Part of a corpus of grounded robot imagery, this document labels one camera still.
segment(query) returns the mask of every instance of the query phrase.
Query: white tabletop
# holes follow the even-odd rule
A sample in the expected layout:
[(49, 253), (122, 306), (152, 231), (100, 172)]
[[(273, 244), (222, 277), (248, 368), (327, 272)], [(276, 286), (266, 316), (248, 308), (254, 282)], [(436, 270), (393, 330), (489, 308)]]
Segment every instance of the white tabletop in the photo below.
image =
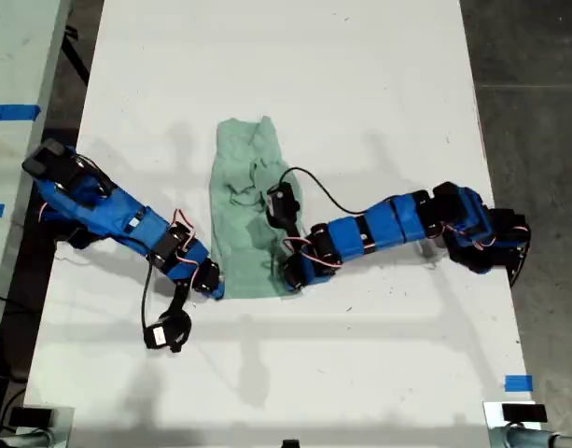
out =
[[(262, 115), (348, 207), (445, 180), (492, 201), (457, 1), (106, 0), (77, 149), (140, 201), (209, 245), (216, 126)], [(299, 180), (307, 227), (340, 215)], [(143, 345), (145, 274), (112, 241), (59, 245), (25, 402), (76, 408), (71, 446), (476, 448), (483, 401), (529, 399), (503, 388), (524, 374), (505, 272), (429, 245), (292, 300), (190, 302), (178, 355)]]
[[(31, 179), (21, 164), (41, 139), (68, 0), (0, 0), (0, 105), (39, 105), (35, 121), (0, 121), (0, 295), (7, 296)], [(0, 319), (4, 304), (0, 302)]]

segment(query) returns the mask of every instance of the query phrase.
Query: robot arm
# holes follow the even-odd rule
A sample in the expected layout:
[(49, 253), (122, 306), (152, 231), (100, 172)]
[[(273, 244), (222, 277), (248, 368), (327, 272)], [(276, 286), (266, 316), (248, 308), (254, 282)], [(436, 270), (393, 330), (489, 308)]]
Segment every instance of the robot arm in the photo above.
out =
[(193, 229), (170, 224), (118, 187), (93, 161), (53, 140), (38, 147), (22, 168), (54, 210), (45, 217), (65, 241), (81, 249), (113, 238), (146, 257), (176, 284), (169, 310), (153, 326), (145, 328), (143, 322), (143, 330), (148, 348), (169, 345), (179, 351), (190, 329), (182, 310), (190, 288), (215, 299), (224, 291), (219, 268)]
[(267, 218), (287, 233), (294, 254), (283, 265), (292, 290), (326, 282), (351, 259), (425, 238), (443, 237), (450, 258), (475, 273), (505, 266), (513, 283), (530, 242), (524, 216), (488, 209), (472, 189), (445, 182), (433, 189), (387, 198), (356, 216), (316, 224), (301, 238), (296, 225), (300, 205), (291, 186), (268, 191)]

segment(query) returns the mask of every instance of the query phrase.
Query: concrete floor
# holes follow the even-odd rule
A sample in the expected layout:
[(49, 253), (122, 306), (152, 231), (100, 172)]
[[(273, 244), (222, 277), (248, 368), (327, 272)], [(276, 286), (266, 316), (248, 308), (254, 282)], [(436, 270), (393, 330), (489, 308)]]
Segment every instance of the concrete floor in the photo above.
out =
[[(531, 253), (513, 290), (526, 367), (552, 428), (572, 433), (572, 0), (460, 3), (495, 201), (525, 213), (533, 229)], [(79, 31), (77, 50), (88, 66), (102, 5), (102, 0), (75, 0), (69, 20)], [(85, 91), (61, 56), (49, 134), (76, 140)], [(38, 238), (23, 250), (43, 259), (53, 256)], [(38, 306), (49, 273), (22, 259), (16, 283), (40, 284), (42, 297), (35, 299), (39, 294), (33, 289), (27, 298)], [(19, 324), (6, 325), (10, 332)], [(30, 366), (33, 345), (28, 337), (6, 350), (15, 371)]]

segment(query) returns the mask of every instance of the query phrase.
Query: black cable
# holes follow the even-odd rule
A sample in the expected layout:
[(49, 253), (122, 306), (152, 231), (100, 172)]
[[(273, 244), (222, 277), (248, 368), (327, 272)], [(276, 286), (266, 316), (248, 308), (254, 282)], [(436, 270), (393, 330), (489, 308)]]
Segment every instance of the black cable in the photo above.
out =
[(18, 301), (14, 301), (12, 299), (7, 299), (5, 297), (0, 296), (0, 301), (5, 301), (7, 303), (11, 303), (14, 306), (18, 306), (19, 308), (21, 308), (26, 314), (30, 314), (30, 315), (39, 315), (40, 313), (36, 310), (31, 310), (29, 307), (24, 306), (22, 303), (18, 302)]
[(140, 302), (140, 322), (143, 326), (143, 332), (146, 330), (146, 319), (145, 319), (145, 309), (146, 309), (146, 292), (148, 291), (148, 285), (151, 282), (151, 275), (153, 274), (153, 252), (148, 246), (140, 240), (136, 238), (132, 238), (130, 236), (119, 236), (116, 238), (117, 240), (125, 240), (125, 241), (132, 241), (137, 243), (141, 247), (146, 250), (147, 257), (148, 257), (148, 271), (146, 272), (146, 279), (145, 279), (145, 287), (143, 288), (143, 298)]
[(285, 170), (284, 173), (282, 174), (282, 176), (279, 178), (279, 183), (281, 184), (284, 181), (284, 178), (286, 177), (286, 175), (288, 173), (291, 173), (292, 171), (302, 171), (306, 175), (309, 175), (311, 177), (311, 179), (316, 183), (316, 185), (318, 185), (321, 188), (321, 190), (323, 190), (323, 192), (325, 192), (325, 194), (327, 194), (327, 197), (333, 202), (333, 204), (336, 207), (338, 207), (340, 210), (342, 210), (344, 213), (347, 213), (348, 215), (364, 215), (365, 213), (367, 213), (367, 210), (363, 210), (361, 212), (355, 212), (353, 210), (348, 210), (347, 208), (341, 206), (340, 203), (338, 203), (335, 200), (335, 198), (333, 196), (331, 196), (331, 193), (329, 193), (329, 191), (325, 188), (325, 186), (321, 183), (321, 181), (316, 178), (316, 176), (313, 173), (311, 173), (308, 170), (305, 170), (304, 168), (300, 168), (299, 166), (292, 166), (291, 168), (288, 168), (287, 170)]
[(11, 383), (19, 383), (21, 385), (25, 385), (26, 383), (28, 383), (28, 380), (25, 380), (23, 378), (15, 378), (13, 376), (5, 376), (5, 375), (0, 375), (0, 379), (2, 380), (8, 380)]
[(9, 410), (10, 406), (12, 405), (12, 403), (20, 396), (22, 395), (24, 392), (26, 392), (26, 388), (24, 388), (23, 390), (19, 390), (18, 392), (16, 392), (11, 399), (9, 399), (6, 403), (6, 406), (4, 406), (4, 409), (2, 411), (2, 415), (0, 417), (0, 433), (2, 432), (2, 429), (4, 427), (4, 422), (6, 421), (6, 415), (7, 415), (7, 411)]
[(516, 272), (511, 277), (511, 280), (509, 280), (509, 287), (513, 287), (516, 283), (516, 280), (518, 280), (518, 277), (520, 276), (522, 268), (524, 267), (524, 264), (526, 262), (526, 256), (528, 255), (529, 250), (530, 250), (530, 233), (528, 234), (528, 241), (526, 242), (526, 245), (524, 246), (523, 249), (523, 256), (522, 259), (520, 260), (520, 264), (518, 264), (518, 268), (516, 268)]

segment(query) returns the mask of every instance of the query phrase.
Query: green cloth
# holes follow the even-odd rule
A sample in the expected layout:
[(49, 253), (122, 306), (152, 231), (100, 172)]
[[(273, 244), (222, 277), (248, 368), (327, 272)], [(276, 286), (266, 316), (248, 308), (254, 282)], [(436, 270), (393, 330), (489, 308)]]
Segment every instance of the green cloth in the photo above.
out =
[[(282, 160), (275, 128), (269, 117), (260, 123), (237, 119), (217, 127), (217, 154), (209, 186), (213, 244), (211, 257), (219, 263), (226, 298), (253, 299), (288, 295), (279, 277), (282, 231), (265, 215), (267, 189), (288, 168)], [(300, 185), (288, 176), (298, 201)]]

